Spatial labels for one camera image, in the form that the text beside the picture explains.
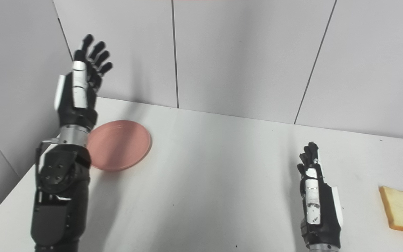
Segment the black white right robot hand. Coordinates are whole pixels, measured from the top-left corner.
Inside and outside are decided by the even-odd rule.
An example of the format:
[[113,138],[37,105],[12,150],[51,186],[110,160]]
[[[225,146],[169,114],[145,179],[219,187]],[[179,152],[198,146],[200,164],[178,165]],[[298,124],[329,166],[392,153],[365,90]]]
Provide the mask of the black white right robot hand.
[[343,213],[338,187],[327,184],[320,162],[319,147],[309,142],[296,167],[301,175],[303,219],[301,236],[310,252],[339,252]]

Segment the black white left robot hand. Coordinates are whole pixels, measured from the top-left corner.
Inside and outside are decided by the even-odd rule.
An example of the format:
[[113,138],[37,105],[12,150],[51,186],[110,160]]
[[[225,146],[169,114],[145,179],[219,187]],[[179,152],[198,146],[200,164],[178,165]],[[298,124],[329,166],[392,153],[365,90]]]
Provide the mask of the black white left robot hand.
[[58,113],[60,127],[78,125],[91,131],[98,118],[96,99],[104,75],[113,68],[108,62],[110,52],[104,41],[95,44],[87,34],[80,49],[75,50],[71,71],[60,75],[54,99],[54,110]]

